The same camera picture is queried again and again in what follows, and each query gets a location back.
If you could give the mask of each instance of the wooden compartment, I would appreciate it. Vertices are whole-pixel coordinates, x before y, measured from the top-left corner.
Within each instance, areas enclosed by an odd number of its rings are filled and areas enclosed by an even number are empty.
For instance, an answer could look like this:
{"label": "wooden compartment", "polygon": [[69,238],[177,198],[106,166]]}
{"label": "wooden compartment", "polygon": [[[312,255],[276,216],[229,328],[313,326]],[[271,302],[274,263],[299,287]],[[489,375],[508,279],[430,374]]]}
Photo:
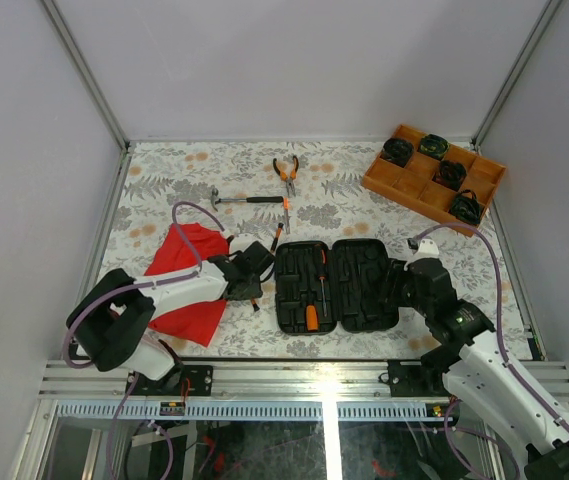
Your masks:
{"label": "wooden compartment", "polygon": [[[398,167],[378,154],[362,178],[362,185],[439,223],[459,222],[448,213],[457,192],[432,180],[439,161],[417,152],[425,135],[408,125],[397,127],[393,137],[403,138],[415,147],[406,167]],[[470,189],[475,192],[478,202],[484,207],[484,218],[506,167],[455,145],[450,146],[444,159],[464,165],[467,175],[459,191]],[[467,236],[473,235],[465,228],[455,230]]]}

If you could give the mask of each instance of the floral tablecloth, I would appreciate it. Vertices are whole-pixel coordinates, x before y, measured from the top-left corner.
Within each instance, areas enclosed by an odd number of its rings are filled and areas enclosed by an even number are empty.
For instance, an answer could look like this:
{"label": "floral tablecloth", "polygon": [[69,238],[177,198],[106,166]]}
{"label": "floral tablecloth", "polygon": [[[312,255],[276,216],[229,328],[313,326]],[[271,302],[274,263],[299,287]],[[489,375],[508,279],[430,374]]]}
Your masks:
{"label": "floral tablecloth", "polygon": [[[273,172],[272,159],[293,153],[300,159],[291,198],[291,233],[280,242],[316,239],[331,245],[342,238],[378,238],[389,256],[405,259],[406,238],[433,222],[360,185],[362,175],[381,149],[378,142],[227,142],[139,143],[135,146],[119,201],[101,275],[122,267],[142,275],[161,245],[171,222],[171,206],[189,200],[210,208],[211,187],[220,196],[286,195]],[[270,245],[281,205],[228,204],[218,218],[227,229],[251,233]],[[183,209],[183,223],[213,223],[194,209]],[[507,345],[521,359],[531,358],[519,309],[504,266],[495,229],[487,215],[481,225],[497,249],[502,269]],[[478,305],[495,321],[495,277],[482,242],[442,229],[432,238],[449,269],[458,295]],[[328,335],[289,336],[277,327],[273,280],[263,285],[261,310],[250,303],[229,303],[208,348],[168,337],[186,356],[385,359],[416,358],[437,346],[423,319],[400,310],[399,324],[388,331],[351,334],[340,325]]]}

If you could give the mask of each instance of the red fabric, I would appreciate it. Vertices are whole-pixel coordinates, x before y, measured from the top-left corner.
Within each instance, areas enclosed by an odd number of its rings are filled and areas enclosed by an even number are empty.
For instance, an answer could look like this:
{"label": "red fabric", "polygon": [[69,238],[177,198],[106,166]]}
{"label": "red fabric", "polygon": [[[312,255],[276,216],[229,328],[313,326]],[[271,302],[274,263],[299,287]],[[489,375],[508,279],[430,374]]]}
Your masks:
{"label": "red fabric", "polygon": [[[182,230],[203,260],[212,255],[228,255],[228,244],[219,232],[199,223],[182,225]],[[195,265],[195,256],[186,246],[174,225],[169,228],[146,275],[159,275]],[[150,327],[161,333],[191,340],[208,347],[224,313],[226,300],[203,302],[180,308],[156,318]]]}

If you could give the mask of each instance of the table surface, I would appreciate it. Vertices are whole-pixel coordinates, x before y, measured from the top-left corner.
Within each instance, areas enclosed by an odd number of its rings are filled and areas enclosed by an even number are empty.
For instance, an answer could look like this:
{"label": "table surface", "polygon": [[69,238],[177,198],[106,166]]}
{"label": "table surface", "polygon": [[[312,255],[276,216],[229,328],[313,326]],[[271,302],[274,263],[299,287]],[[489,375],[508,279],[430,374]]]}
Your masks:
{"label": "table surface", "polygon": [[[329,246],[344,238],[377,238],[390,257],[406,259],[406,238],[434,222],[360,184],[381,149],[380,142],[197,142],[139,143],[135,146],[124,189],[115,214],[100,276],[122,267],[143,275],[171,224],[171,206],[188,200],[210,208],[211,187],[222,197],[286,195],[274,173],[272,159],[297,154],[300,169],[291,198],[289,241],[321,240]],[[234,233],[250,233],[270,245],[281,205],[222,206],[218,218]],[[184,208],[182,223],[214,224],[194,209]],[[502,258],[490,212],[481,231],[496,249],[502,274],[503,321],[507,346],[520,359],[530,359],[520,312]],[[495,321],[495,274],[488,251],[477,238],[448,229],[432,234],[440,258],[450,271],[458,296],[480,307]],[[289,336],[277,326],[275,283],[263,285],[261,310],[249,302],[228,303],[208,348],[173,337],[166,338],[180,355],[207,357],[408,359],[417,358],[438,343],[421,316],[400,309],[400,321],[390,330],[352,334],[341,325],[327,335]]]}

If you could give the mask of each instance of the pliers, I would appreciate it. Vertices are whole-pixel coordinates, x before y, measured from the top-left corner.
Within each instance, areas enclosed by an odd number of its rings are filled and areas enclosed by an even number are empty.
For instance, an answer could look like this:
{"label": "pliers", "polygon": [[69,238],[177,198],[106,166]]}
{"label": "pliers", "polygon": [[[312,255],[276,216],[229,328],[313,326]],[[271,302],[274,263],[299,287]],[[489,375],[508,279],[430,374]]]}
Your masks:
{"label": "pliers", "polygon": [[293,171],[290,175],[287,175],[286,172],[280,171],[280,169],[277,168],[277,158],[273,159],[273,169],[275,170],[275,173],[277,173],[280,178],[286,183],[286,194],[289,197],[295,196],[295,184],[293,183],[293,180],[295,180],[297,177],[297,170],[299,168],[300,161],[297,159],[297,155],[293,155]]}

